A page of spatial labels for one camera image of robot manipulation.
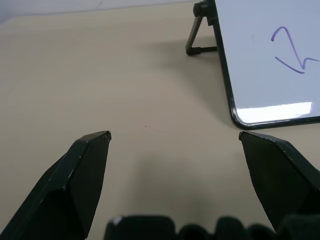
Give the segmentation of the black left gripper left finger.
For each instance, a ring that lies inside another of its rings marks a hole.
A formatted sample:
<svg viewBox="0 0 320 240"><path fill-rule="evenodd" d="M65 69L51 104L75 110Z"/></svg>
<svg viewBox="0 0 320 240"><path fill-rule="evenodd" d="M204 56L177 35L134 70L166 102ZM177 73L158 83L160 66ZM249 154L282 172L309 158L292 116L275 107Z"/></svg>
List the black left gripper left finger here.
<svg viewBox="0 0 320 240"><path fill-rule="evenodd" d="M100 200L110 131L77 139L38 180L2 240L85 240Z"/></svg>

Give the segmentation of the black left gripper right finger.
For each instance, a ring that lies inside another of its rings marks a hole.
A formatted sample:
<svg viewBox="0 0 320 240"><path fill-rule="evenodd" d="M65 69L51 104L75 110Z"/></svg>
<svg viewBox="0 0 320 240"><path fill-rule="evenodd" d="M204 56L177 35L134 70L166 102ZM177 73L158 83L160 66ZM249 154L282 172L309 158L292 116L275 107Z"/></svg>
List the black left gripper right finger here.
<svg viewBox="0 0 320 240"><path fill-rule="evenodd" d="M248 131L238 138L256 195L275 230L286 216L320 212L320 171L290 142Z"/></svg>

